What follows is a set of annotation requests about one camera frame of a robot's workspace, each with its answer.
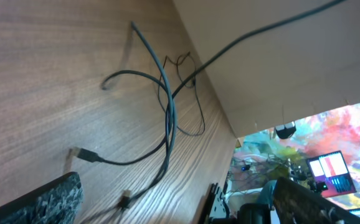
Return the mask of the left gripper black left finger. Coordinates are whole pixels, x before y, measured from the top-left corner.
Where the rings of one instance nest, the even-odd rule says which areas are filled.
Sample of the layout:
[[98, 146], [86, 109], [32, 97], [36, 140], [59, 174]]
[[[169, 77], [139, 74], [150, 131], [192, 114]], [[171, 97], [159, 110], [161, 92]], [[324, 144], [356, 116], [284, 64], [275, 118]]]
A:
[[0, 223], [73, 223], [82, 202], [80, 176], [69, 172], [1, 206]]

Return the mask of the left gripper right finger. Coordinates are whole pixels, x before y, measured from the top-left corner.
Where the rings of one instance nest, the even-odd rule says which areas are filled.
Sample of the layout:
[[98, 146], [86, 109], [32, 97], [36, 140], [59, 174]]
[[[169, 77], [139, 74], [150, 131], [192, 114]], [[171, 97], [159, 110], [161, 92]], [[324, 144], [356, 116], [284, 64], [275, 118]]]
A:
[[273, 204], [281, 224], [360, 224], [360, 217], [286, 178], [277, 180]]

